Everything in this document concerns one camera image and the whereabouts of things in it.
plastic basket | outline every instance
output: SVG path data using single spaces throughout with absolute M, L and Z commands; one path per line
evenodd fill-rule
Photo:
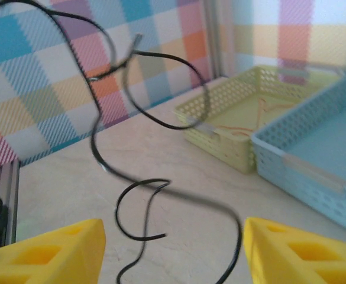
M 252 141 L 262 177 L 346 227 L 346 77 Z
M 324 72 L 257 66 L 210 90 L 211 112 L 205 123 L 185 137 L 235 169 L 255 168 L 250 135 L 311 94 L 339 79 Z M 200 117 L 199 95 L 176 107 L 182 124 Z

checkered backdrop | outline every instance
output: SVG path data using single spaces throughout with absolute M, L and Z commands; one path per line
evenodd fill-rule
M 225 74 L 257 64 L 346 66 L 346 0 L 218 1 Z
M 133 36 L 140 50 L 170 53 L 211 78 L 203 7 L 199 0 L 39 0 L 50 8 L 97 21 L 114 40 L 118 59 Z M 60 18 L 89 75 L 104 70 L 109 51 L 98 30 Z M 173 61 L 136 57 L 130 90 L 145 109 L 198 84 Z M 101 129 L 136 113 L 125 98 L 120 74 L 94 85 L 104 110 Z M 88 136 L 97 116 L 84 80 L 62 36 L 39 10 L 9 4 L 0 10 L 0 164 L 16 157 L 27 164 Z

cable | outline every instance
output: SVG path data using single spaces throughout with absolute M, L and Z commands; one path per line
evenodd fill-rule
M 40 11 L 44 12 L 51 20 L 52 22 L 56 25 L 56 27 L 60 30 L 66 44 L 67 44 L 67 47 L 69 48 L 69 51 L 71 52 L 73 58 L 74 58 L 74 61 L 76 63 L 76 66 L 77 68 L 79 69 L 79 72 L 80 74 L 83 76 L 83 78 L 85 79 L 85 82 L 86 82 L 86 86 L 90 92 L 90 95 L 94 101 L 94 104 L 96 106 L 96 109 L 98 111 L 98 117 L 96 118 L 95 120 L 95 123 L 92 127 L 92 132 L 91 132 L 91 136 L 90 136 L 90 148 L 92 150 L 92 154 L 94 156 L 94 158 L 96 159 L 96 161 L 102 166 L 102 168 L 108 172 L 108 173 L 111 173 L 115 176 L 117 176 L 118 178 L 121 178 L 121 179 L 124 179 L 124 180 L 127 180 L 129 182 L 132 183 L 131 186 L 129 186 L 125 191 L 123 191 L 123 193 L 121 194 L 121 196 L 119 197 L 119 200 L 117 202 L 117 207 L 116 207 L 116 210 L 115 210 L 115 221 L 117 223 L 117 226 L 119 226 L 119 229 L 127 236 L 127 237 L 130 237 L 131 239 L 134 239 L 134 240 L 139 240 L 139 241 L 142 241 L 143 242 L 143 245 L 141 247 L 141 251 L 138 255 L 138 257 L 136 258 L 135 261 L 133 261 L 132 263 L 130 263 L 128 266 L 126 266 L 125 268 L 123 268 L 119 275 L 117 276 L 117 283 L 121 283 L 120 282 L 120 278 L 121 276 L 128 270 L 130 269 L 131 267 L 133 267 L 142 257 L 143 253 L 144 253 L 144 250 L 145 250 L 145 247 L 146 247 L 146 241 L 148 240 L 155 240 L 157 238 L 161 238 L 161 237 L 165 237 L 166 235 L 163 234 L 163 235 L 157 235 L 157 236 L 154 236 L 154 237 L 148 237 L 147 236 L 147 223 L 148 223 L 148 216 L 149 216 L 149 212 L 150 212 L 150 207 L 151 207 L 151 203 L 153 201 L 153 198 L 155 197 L 155 195 L 157 193 L 160 193 L 160 194 L 165 194 L 165 195 L 168 195 L 169 197 L 172 197 L 172 198 L 176 198 L 176 199 L 179 199 L 183 202 L 187 202 L 187 203 L 190 203 L 192 205 L 196 205 L 196 206 L 204 206 L 204 207 L 207 207 L 207 208 L 210 208 L 210 209 L 213 209 L 215 211 L 219 211 L 227 216 L 229 216 L 230 218 L 232 218 L 235 222 L 235 225 L 236 225 L 236 228 L 237 228 L 237 243 L 236 243 L 236 248 L 235 248 L 235 251 L 234 251 L 234 255 L 232 257 L 232 260 L 229 264 L 229 266 L 227 267 L 227 269 L 225 270 L 225 272 L 222 274 L 222 276 L 219 278 L 219 280 L 216 282 L 216 284 L 221 284 L 221 283 L 224 283 L 225 280 L 227 279 L 227 277 L 231 274 L 231 272 L 233 271 L 235 265 L 236 265 L 236 262 L 238 260 L 238 256 L 240 254 L 240 250 L 241 250 L 241 243 L 242 243 L 242 225 L 241 225 L 241 221 L 240 221 L 240 218 L 238 217 L 238 215 L 232 210 L 232 208 L 220 203 L 220 202 L 217 202 L 217 201 L 214 201 L 214 200 L 211 200 L 211 199 L 208 199 L 208 198 L 204 198 L 204 197 L 201 197 L 199 195 L 195 195 L 195 194 L 192 194 L 192 193 L 189 193 L 189 192 L 184 192 L 184 191 L 181 191 L 181 190 L 178 190 L 178 189 L 173 189 L 171 186 L 168 187 L 168 185 L 170 184 L 170 181 L 169 180 L 165 180 L 165 179 L 148 179 L 148 180 L 138 180 L 138 178 L 136 177 L 132 177 L 130 175 L 128 175 L 127 173 L 125 172 L 122 172 L 112 166 L 110 166 L 104 159 L 103 157 L 101 156 L 97 146 L 96 146 L 96 132 L 98 130 L 98 127 L 99 127 L 99 123 L 102 119 L 102 109 L 101 109 L 101 106 L 99 104 L 99 101 L 95 95 L 95 91 L 93 89 L 93 86 L 92 86 L 92 82 L 94 81 L 98 81 L 98 80 L 101 80 L 103 78 L 105 78 L 106 76 L 109 76 L 111 74 L 113 74 L 114 72 L 116 72 L 117 70 L 119 69 L 124 69 L 124 72 L 123 72 L 123 78 L 122 78 L 122 82 L 123 82 L 123 86 L 124 86 L 124 89 L 125 89 L 125 93 L 127 94 L 127 97 L 128 99 L 130 100 L 130 102 L 145 116 L 147 116 L 149 119 L 155 121 L 156 123 L 159 123 L 160 125 L 164 126 L 164 127 L 167 127 L 169 129 L 174 129 L 174 130 L 184 130 L 184 129 L 189 129 L 189 128 L 192 128 L 192 127 L 196 127 L 198 126 L 203 120 L 205 120 L 205 118 L 207 118 L 208 116 L 208 113 L 209 113 L 209 110 L 210 110 L 210 99 L 209 99 L 209 92 L 208 92 L 208 89 L 205 85 L 205 81 L 203 80 L 203 77 L 201 76 L 201 74 L 199 73 L 198 70 L 195 69 L 195 67 L 190 64 L 189 62 L 179 58 L 179 57 L 176 57 L 176 56 L 171 56 L 171 55 L 168 55 L 168 54 L 162 54 L 162 53 L 150 53 L 150 52 L 144 52 L 144 51 L 138 51 L 138 50 L 135 50 L 136 46 L 138 45 L 138 43 L 140 42 L 141 40 L 141 36 L 140 35 L 137 35 L 132 43 L 132 46 L 130 48 L 130 53 L 128 55 L 128 57 L 122 62 L 120 63 L 119 65 L 116 65 L 116 55 L 115 55 L 115 47 L 114 47 L 114 44 L 111 40 L 111 38 L 109 37 L 109 35 L 107 35 L 107 33 L 105 32 L 105 30 L 103 28 L 101 28 L 97 23 L 95 23 L 94 21 L 90 20 L 90 19 L 87 19 L 85 17 L 82 17 L 82 16 L 78 16 L 78 15 L 73 15 L 73 14 L 69 14 L 69 13 L 65 13 L 65 12 L 58 12 L 58 11 L 54 11 L 52 9 L 48 9 L 46 8 L 45 6 L 39 4 L 38 2 L 36 1 L 32 1 L 32 0 L 2 0 L 0 1 L 0 7 L 6 5 L 6 4 L 10 4 L 10 3 L 23 3 L 23 4 L 27 4 L 27 5 L 31 5 L 37 9 L 39 9 Z M 74 49 L 74 47 L 72 46 L 71 42 L 70 42 L 70 39 L 67 35 L 67 33 L 65 32 L 64 28 L 59 24 L 59 22 L 55 19 L 55 16 L 60 16 L 60 17 L 68 17 L 68 18 L 74 18 L 74 19 L 77 19 L 77 20 L 82 20 L 82 21 L 85 21 L 85 22 L 88 22 L 92 25 L 94 25 L 96 28 L 98 28 L 101 33 L 105 36 L 108 44 L 109 44 L 109 48 L 111 49 L 112 53 L 111 53 L 111 62 L 110 62 L 110 67 L 108 68 L 108 70 L 106 72 L 103 72 L 101 74 L 98 74 L 92 78 L 89 78 L 85 71 L 83 70 L 83 67 L 82 67 L 82 64 L 80 63 L 79 59 L 78 59 L 78 56 L 77 56 L 77 53 Z M 187 66 L 189 66 L 195 73 L 196 75 L 198 76 L 199 78 L 199 81 L 204 89 L 204 97 L 203 97 L 203 104 L 204 104 L 204 108 L 203 108 L 203 114 L 194 121 L 194 123 L 192 124 L 189 124 L 189 125 L 186 125 L 186 126 L 175 126 L 175 125 L 170 125 L 170 124 L 167 124 L 163 121 L 160 121 L 159 119 L 157 119 L 156 117 L 148 114 L 147 112 L 145 112 L 145 110 L 143 110 L 140 106 L 137 105 L 137 103 L 135 102 L 135 100 L 133 100 L 130 92 L 129 92 L 129 89 L 128 89 L 128 67 L 129 67 L 129 62 L 130 60 L 132 59 L 132 57 L 134 55 L 140 55 L 140 56 L 150 56 L 150 57 L 162 57 L 162 58 L 167 58 L 167 59 L 173 59 L 173 60 L 177 60 Z M 154 186 L 152 183 L 156 183 L 156 182 L 164 182 L 164 184 L 160 185 L 160 186 Z M 119 218 L 118 218 L 118 210 L 119 210 L 119 205 L 121 203 L 121 200 L 123 199 L 123 197 L 128 193 L 130 192 L 131 189 L 133 188 L 136 188 L 138 186 L 143 186 L 151 191 L 153 191 L 153 194 L 151 196 L 151 198 L 149 199 L 148 201 L 148 204 L 147 204 L 147 209 L 146 209 L 146 214 L 145 214 L 145 222 L 144 222 L 144 235 L 142 237 L 134 237 L 132 235 L 130 235 L 129 233 L 127 233 L 121 223 L 119 222 Z

wall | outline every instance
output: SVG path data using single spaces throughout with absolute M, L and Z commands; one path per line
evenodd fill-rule
M 198 0 L 42 0 L 50 8 L 97 21 L 113 38 L 118 58 L 136 33 L 140 50 L 170 53 L 211 77 L 202 4 Z M 109 63 L 97 30 L 78 20 L 60 19 L 85 71 L 94 75 Z M 145 109 L 198 84 L 185 66 L 137 57 L 130 89 Z M 136 113 L 126 100 L 120 74 L 94 83 L 110 127 Z M 71 55 L 54 25 L 24 4 L 0 10 L 0 164 L 19 157 L 40 159 L 88 136 L 96 111 Z
M 257 64 L 346 66 L 346 1 L 219 2 L 224 73 Z

colorful plaid wall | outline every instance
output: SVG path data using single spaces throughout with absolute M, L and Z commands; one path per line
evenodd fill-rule
M 202 4 L 199 0 L 42 0 L 50 8 L 97 21 L 114 39 L 118 59 L 131 39 L 143 33 L 140 50 L 187 59 L 211 77 Z M 109 63 L 96 29 L 60 19 L 90 75 Z M 135 114 L 120 84 L 120 74 L 94 83 L 104 109 L 103 128 Z M 198 84 L 176 62 L 137 57 L 131 63 L 130 89 L 144 108 L 164 102 Z M 92 100 L 54 25 L 24 4 L 0 10 L 0 164 L 19 157 L 23 164 L 86 137 L 96 117 Z
M 257 64 L 346 66 L 346 0 L 224 0 L 219 6 L 227 74 Z

